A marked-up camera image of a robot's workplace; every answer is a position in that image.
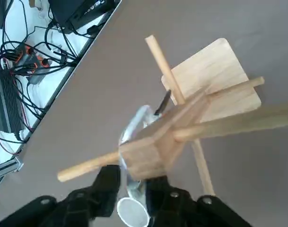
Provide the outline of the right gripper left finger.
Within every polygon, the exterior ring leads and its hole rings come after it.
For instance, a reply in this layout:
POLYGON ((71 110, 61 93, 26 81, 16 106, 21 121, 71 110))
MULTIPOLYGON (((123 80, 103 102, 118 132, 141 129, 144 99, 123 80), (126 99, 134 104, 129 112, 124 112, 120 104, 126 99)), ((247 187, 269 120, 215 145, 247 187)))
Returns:
POLYGON ((88 227, 97 217, 112 215, 121 186, 121 169, 107 165, 93 184, 72 191, 65 199, 37 197, 0 221, 0 227, 88 227))

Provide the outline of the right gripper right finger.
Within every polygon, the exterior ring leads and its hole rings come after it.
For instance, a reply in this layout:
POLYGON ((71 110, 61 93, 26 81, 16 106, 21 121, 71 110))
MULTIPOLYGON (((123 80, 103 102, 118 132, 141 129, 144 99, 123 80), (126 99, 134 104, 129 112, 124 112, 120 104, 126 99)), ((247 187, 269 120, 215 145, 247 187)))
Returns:
POLYGON ((220 198, 200 196, 196 201, 186 190, 173 187, 166 176, 146 183, 149 227, 250 227, 220 198))

